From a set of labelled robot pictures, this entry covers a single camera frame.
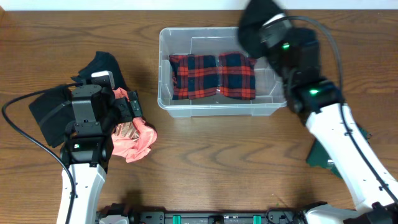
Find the large black garment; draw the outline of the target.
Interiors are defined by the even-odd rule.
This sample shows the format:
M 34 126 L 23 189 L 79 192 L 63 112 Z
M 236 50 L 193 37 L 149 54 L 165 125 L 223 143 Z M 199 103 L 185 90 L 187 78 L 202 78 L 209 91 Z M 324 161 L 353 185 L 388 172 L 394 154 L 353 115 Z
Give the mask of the large black garment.
M 250 0 L 238 26 L 238 42 L 250 57 L 264 56 L 259 31 L 266 22 L 283 12 L 273 0 Z

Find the pink printed shirt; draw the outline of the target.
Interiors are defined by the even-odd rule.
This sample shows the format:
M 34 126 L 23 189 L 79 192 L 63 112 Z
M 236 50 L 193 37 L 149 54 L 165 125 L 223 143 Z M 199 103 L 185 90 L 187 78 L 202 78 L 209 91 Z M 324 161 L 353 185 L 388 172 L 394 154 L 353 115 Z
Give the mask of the pink printed shirt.
M 125 158 L 127 163 L 144 158 L 157 140 L 157 132 L 142 117 L 118 124 L 112 134 L 113 156 Z

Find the dark navy garment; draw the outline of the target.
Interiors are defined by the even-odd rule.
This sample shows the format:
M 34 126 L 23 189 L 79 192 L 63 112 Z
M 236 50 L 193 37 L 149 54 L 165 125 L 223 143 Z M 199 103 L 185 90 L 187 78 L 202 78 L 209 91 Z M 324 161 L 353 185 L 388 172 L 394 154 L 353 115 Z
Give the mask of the dark navy garment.
M 109 52 L 97 51 L 94 59 L 85 68 L 82 68 L 78 72 L 77 76 L 71 77 L 71 79 L 77 83 L 83 83 L 85 85 L 94 85 L 91 84 L 90 82 L 91 74 L 104 70 L 113 73 L 116 89 L 122 88 L 124 90 L 129 90 L 124 80 L 124 77 L 121 73 L 118 61 Z

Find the red plaid flannel shirt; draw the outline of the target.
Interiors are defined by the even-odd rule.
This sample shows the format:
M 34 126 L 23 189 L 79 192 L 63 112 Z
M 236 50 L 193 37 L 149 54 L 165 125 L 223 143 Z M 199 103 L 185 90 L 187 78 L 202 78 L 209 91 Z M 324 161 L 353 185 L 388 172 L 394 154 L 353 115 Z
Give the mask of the red plaid flannel shirt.
M 221 94 L 236 100 L 256 98 L 256 60 L 239 52 L 170 55 L 173 100 L 196 100 Z

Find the clear plastic storage bin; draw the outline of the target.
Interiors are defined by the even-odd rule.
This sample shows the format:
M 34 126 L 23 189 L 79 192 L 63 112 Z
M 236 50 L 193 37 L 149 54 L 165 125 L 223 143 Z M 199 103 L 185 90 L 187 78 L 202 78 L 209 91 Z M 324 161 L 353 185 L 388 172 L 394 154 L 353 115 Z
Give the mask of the clear plastic storage bin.
M 170 55 L 214 55 L 240 52 L 237 27 L 167 27 L 159 34 L 158 105 L 173 118 L 217 115 L 269 116 L 287 106 L 282 80 L 267 60 L 259 58 L 254 66 L 256 98 L 235 100 L 219 93 L 197 100 L 173 100 L 174 85 Z

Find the black garment with strap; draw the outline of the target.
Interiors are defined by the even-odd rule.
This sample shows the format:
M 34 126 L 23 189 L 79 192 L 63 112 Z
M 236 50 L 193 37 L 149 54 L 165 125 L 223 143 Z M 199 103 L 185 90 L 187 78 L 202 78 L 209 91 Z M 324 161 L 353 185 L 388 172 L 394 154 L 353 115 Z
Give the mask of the black garment with strap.
M 29 105 L 29 109 L 47 144 L 52 148 L 62 144 L 66 127 L 75 120 L 70 89 L 43 93 Z

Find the dark green garment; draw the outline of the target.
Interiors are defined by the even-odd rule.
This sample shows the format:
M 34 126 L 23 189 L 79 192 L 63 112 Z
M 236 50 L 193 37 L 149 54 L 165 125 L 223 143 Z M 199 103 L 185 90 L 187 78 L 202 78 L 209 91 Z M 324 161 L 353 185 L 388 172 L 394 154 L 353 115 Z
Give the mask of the dark green garment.
M 308 165 L 328 169 L 344 180 L 360 180 L 366 176 L 369 169 L 355 144 L 364 147 L 364 152 L 371 150 L 371 134 L 367 130 L 354 123 L 349 129 L 341 123 L 330 123 L 314 125 L 309 130 L 315 140 L 306 159 Z

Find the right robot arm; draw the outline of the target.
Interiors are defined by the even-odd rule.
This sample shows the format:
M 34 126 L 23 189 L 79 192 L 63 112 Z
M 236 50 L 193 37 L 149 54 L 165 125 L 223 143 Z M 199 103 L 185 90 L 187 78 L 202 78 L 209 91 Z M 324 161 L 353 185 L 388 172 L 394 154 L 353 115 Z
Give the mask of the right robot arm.
M 314 30 L 294 27 L 292 16 L 271 19 L 260 29 L 269 64 L 283 80 L 289 108 L 323 146 L 344 180 L 354 210 L 325 202 L 309 205 L 295 223 L 397 223 L 397 180 L 362 135 L 336 86 L 321 73 Z

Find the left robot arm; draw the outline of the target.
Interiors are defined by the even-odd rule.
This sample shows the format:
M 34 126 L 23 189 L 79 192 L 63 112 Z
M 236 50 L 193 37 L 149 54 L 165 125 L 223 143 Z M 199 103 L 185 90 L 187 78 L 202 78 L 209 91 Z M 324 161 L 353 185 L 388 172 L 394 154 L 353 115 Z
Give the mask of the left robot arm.
M 108 78 L 95 78 L 72 91 L 75 119 L 60 150 L 65 168 L 57 223 L 95 222 L 114 149 L 111 135 L 118 124 L 142 114 L 136 91 L 116 98 L 113 87 Z

